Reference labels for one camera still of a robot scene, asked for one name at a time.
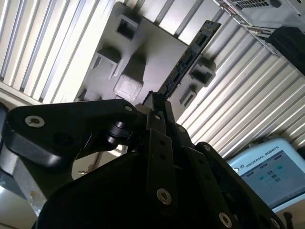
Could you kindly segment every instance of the black metal bracket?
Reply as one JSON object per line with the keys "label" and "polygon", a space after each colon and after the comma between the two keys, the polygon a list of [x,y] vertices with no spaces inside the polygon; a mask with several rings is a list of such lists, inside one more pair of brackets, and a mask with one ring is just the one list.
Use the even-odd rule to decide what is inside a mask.
{"label": "black metal bracket", "polygon": [[215,35],[220,23],[206,20],[200,28],[178,63],[174,66],[173,70],[159,89],[159,93],[164,95],[164,100],[167,100],[181,79],[185,76],[187,71],[194,64],[195,60],[199,57],[203,49],[207,46],[208,42]]}
{"label": "black metal bracket", "polygon": [[[152,93],[147,101],[146,114],[124,100],[9,112],[3,143],[45,174],[51,169],[60,178],[77,157],[128,146],[126,154],[46,196],[37,229],[144,227],[147,222],[152,227],[278,229],[270,219],[285,228],[210,145],[193,145],[163,95]],[[29,125],[29,115],[44,125]]]}

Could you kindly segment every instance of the gray plastic part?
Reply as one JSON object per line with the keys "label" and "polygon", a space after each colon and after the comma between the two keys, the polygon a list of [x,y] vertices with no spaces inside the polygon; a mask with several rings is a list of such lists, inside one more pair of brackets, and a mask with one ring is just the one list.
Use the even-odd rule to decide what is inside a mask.
{"label": "gray plastic part", "polygon": [[[149,91],[157,92],[160,89],[187,48],[186,44],[175,39],[145,18],[139,20],[139,25],[133,38],[131,40],[126,39],[126,37],[117,32],[117,26],[122,18],[121,15],[128,16],[132,20],[137,18],[134,16],[129,17],[131,10],[117,2],[110,13],[97,46],[97,50],[105,47],[114,47],[121,54],[121,61],[111,79],[108,79],[108,76],[101,75],[101,71],[103,71],[101,65],[93,68],[97,57],[92,59],[91,66],[79,91],[80,94],[84,89],[87,90],[85,100],[97,100],[99,97],[104,100],[116,98],[118,95],[113,90],[124,72],[131,79],[143,84],[135,100],[131,102],[133,105],[141,104]],[[146,63],[144,70],[142,64],[136,64],[135,68],[126,67],[133,56],[139,57]]]}
{"label": "gray plastic part", "polygon": [[173,115],[177,121],[189,104],[195,99],[202,87],[207,87],[215,77],[215,64],[199,57],[182,78],[177,89],[168,99],[172,104]]}
{"label": "gray plastic part", "polygon": [[192,79],[198,80],[203,84],[203,87],[207,87],[212,79],[216,76],[216,73],[209,69],[207,66],[207,62],[204,58],[201,58],[191,70],[190,76]]}
{"label": "gray plastic part", "polygon": [[124,38],[132,40],[134,34],[138,29],[139,22],[139,18],[133,17],[132,15],[130,15],[129,17],[126,15],[120,15],[116,31]]}
{"label": "gray plastic part", "polygon": [[113,47],[106,47],[97,52],[93,69],[101,66],[101,75],[111,79],[121,60],[121,54]]}
{"label": "gray plastic part", "polygon": [[196,97],[196,92],[194,92],[191,87],[188,87],[184,92],[183,96],[180,98],[179,102],[182,106],[187,108],[195,97]]}
{"label": "gray plastic part", "polygon": [[143,87],[145,65],[143,58],[133,55],[113,91],[127,101],[133,102]]}

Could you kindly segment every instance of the electronic equipment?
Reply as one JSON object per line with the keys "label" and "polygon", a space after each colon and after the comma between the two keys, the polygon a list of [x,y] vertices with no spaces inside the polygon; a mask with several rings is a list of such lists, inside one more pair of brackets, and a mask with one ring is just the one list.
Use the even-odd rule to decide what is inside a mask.
{"label": "electronic equipment", "polygon": [[253,146],[228,163],[274,212],[305,199],[305,161],[282,138]]}
{"label": "electronic equipment", "polygon": [[298,27],[305,31],[305,3],[302,0],[225,0],[250,24],[257,27]]}

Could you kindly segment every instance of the screen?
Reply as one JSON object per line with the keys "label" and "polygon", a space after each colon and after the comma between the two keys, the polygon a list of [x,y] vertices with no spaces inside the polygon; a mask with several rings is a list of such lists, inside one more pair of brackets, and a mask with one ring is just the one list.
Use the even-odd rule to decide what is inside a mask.
{"label": "screen", "polygon": [[305,193],[304,172],[283,150],[241,177],[270,208]]}

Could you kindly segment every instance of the screw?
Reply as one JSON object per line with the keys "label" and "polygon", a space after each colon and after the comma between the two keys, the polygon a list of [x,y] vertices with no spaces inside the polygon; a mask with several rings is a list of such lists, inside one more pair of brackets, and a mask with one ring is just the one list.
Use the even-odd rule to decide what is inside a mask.
{"label": "screw", "polygon": [[82,170],[82,171],[78,171],[78,174],[79,175],[85,175],[85,174],[87,174],[87,172]]}
{"label": "screw", "polygon": [[158,120],[160,120],[161,118],[158,116],[158,115],[154,115],[154,117],[156,118],[156,119],[158,119]]}
{"label": "screw", "polygon": [[231,222],[230,218],[223,212],[219,213],[219,219],[225,225],[226,228],[232,227],[232,222]]}
{"label": "screw", "polygon": [[28,125],[30,127],[34,127],[34,128],[41,128],[45,125],[44,120],[35,115],[27,116],[24,119],[24,122],[26,123],[26,125]]}
{"label": "screw", "polygon": [[184,129],[182,126],[178,127],[178,129],[179,129],[181,132],[185,132],[185,129]]}
{"label": "screw", "polygon": [[171,194],[168,191],[166,191],[164,188],[160,188],[157,190],[157,198],[164,205],[170,205],[172,202]]}
{"label": "screw", "polygon": [[127,111],[132,111],[132,108],[131,108],[130,106],[125,106],[125,109],[126,109]]}
{"label": "screw", "polygon": [[278,222],[274,218],[270,218],[271,222],[276,226],[276,228],[280,229],[281,226],[278,224]]}
{"label": "screw", "polygon": [[209,146],[207,146],[207,145],[204,145],[204,148],[205,148],[206,151],[210,151],[210,150],[211,150],[211,149],[209,148]]}

